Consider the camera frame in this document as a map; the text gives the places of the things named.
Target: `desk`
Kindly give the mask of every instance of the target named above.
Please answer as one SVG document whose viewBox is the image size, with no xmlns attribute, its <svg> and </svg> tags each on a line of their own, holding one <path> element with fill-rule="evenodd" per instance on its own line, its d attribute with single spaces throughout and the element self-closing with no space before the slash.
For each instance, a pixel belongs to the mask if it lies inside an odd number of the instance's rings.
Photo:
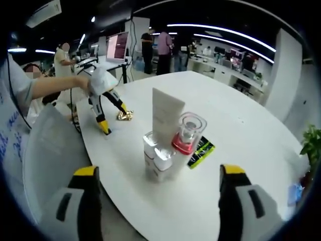
<svg viewBox="0 0 321 241">
<path fill-rule="evenodd" d="M 85 59 L 84 61 L 81 61 L 79 65 L 87 64 L 94 62 L 97 58 L 90 57 L 88 59 Z M 117 68 L 122 68 L 122 75 L 123 75 L 123 81 L 124 84 L 127 83 L 127 72 L 126 72 L 126 67 L 130 63 L 130 57 L 127 57 L 127 62 L 111 62 L 111 61 L 106 61 L 106 56 L 98 56 L 98 63 L 94 62 L 93 65 L 95 67 L 100 67 L 105 69 L 106 71 L 111 72 L 112 75 L 116 78 L 116 73 L 114 72 L 115 69 Z M 82 71 L 82 67 L 78 67 L 75 69 L 75 74 L 78 74 L 80 71 Z"/>
<path fill-rule="evenodd" d="M 195 169 L 185 167 L 176 181 L 159 185 L 146 180 L 142 141 L 151 130 L 153 87 L 185 101 L 185 111 L 206 119 L 204 136 L 216 146 Z M 82 137 L 92 164 L 99 166 L 104 189 L 147 240 L 217 240 L 222 163 L 246 170 L 251 182 L 276 201 L 282 218 L 294 212 L 287 206 L 294 174 L 286 160 L 300 152 L 301 144 L 257 102 L 192 71 L 138 80 L 116 90 L 134 110 L 133 120 L 116 121 L 118 110 L 102 98 L 112 130 L 105 136 L 84 100 L 77 104 Z"/>
<path fill-rule="evenodd" d="M 245 81 L 246 83 L 250 84 L 253 88 L 258 90 L 260 93 L 262 93 L 262 94 L 264 93 L 264 88 L 255 80 L 250 79 L 247 76 L 245 76 L 245 75 L 241 74 L 240 72 L 235 71 L 231 68 L 228 68 L 223 65 L 215 63 L 213 61 L 213 59 L 209 59 L 207 62 L 203 62 L 202 58 L 198 58 L 198 59 L 191 58 L 190 61 L 192 62 L 193 65 L 194 65 L 194 63 L 199 63 L 199 64 L 204 64 L 204 65 L 210 66 L 212 68 L 215 68 L 216 70 L 215 70 L 214 79 L 216 79 L 217 81 L 225 83 L 229 86 L 233 86 L 233 84 L 239 78 L 239 79 Z"/>
</svg>

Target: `person's arm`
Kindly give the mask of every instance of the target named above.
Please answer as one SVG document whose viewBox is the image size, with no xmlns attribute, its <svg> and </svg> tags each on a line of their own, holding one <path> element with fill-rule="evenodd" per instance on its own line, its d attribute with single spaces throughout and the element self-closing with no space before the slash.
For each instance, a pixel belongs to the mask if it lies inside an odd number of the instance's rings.
<svg viewBox="0 0 321 241">
<path fill-rule="evenodd" d="M 42 77 L 34 82 L 32 99 L 37 99 L 74 87 L 80 87 L 87 91 L 88 81 L 89 79 L 87 77 L 81 75 L 70 77 Z"/>
<path fill-rule="evenodd" d="M 70 66 L 76 63 L 76 60 L 67 60 L 62 50 L 57 51 L 55 58 L 62 66 Z"/>
<path fill-rule="evenodd" d="M 152 43 L 152 40 L 141 39 L 142 43 Z"/>
<path fill-rule="evenodd" d="M 62 65 L 62 66 L 69 66 L 69 65 L 74 65 L 76 63 L 76 60 L 66 60 L 66 59 L 64 59 L 64 60 L 62 60 L 62 61 L 60 61 L 60 64 Z"/>
<path fill-rule="evenodd" d="M 172 38 L 170 37 L 169 34 L 167 34 L 167 36 L 166 36 L 166 44 L 167 44 L 167 46 L 169 46 L 170 48 L 172 47 L 173 41 L 172 41 Z"/>
<path fill-rule="evenodd" d="M 152 40 L 149 40 L 149 34 L 143 34 L 141 36 L 141 42 L 142 43 L 153 43 Z"/>
</svg>

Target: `robotic arm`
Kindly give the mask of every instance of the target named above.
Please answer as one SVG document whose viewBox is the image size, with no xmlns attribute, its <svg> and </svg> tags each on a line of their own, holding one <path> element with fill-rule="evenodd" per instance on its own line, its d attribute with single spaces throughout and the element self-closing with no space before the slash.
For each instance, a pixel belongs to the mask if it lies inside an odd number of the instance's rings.
<svg viewBox="0 0 321 241">
<path fill-rule="evenodd" d="M 96 68 L 90 79 L 89 104 L 93 106 L 96 120 L 100 128 L 106 135 L 111 133 L 105 114 L 101 107 L 101 96 L 105 96 L 119 109 L 117 119 L 128 121 L 132 119 L 133 111 L 128 111 L 126 105 L 121 101 L 118 93 L 113 89 L 118 84 L 118 80 L 109 72 L 102 68 Z"/>
</svg>

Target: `pink screen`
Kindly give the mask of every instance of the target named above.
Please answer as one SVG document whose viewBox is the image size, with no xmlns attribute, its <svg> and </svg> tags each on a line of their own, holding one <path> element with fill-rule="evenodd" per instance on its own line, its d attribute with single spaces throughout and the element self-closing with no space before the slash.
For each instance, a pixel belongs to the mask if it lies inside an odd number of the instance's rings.
<svg viewBox="0 0 321 241">
<path fill-rule="evenodd" d="M 107 58 L 109 59 L 115 58 L 117 39 L 118 35 L 111 37 L 108 41 Z"/>
</svg>

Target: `white round table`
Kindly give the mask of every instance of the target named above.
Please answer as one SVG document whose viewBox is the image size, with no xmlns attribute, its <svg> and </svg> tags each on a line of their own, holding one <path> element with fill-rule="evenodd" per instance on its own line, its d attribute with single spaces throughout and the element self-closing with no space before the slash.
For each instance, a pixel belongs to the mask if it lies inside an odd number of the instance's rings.
<svg viewBox="0 0 321 241">
<path fill-rule="evenodd" d="M 215 150 L 195 169 L 186 167 L 176 181 L 154 184 L 145 177 L 142 137 L 151 130 L 152 88 L 185 101 L 185 111 L 207 120 L 204 136 Z M 146 239 L 217 240 L 222 163 L 242 167 L 287 219 L 288 188 L 295 181 L 287 159 L 300 152 L 292 133 L 263 106 L 201 74 L 187 71 L 147 78 L 117 87 L 133 120 L 115 120 L 106 98 L 102 106 L 112 133 L 99 129 L 87 100 L 77 105 L 83 140 L 100 181 L 116 207 Z"/>
</svg>

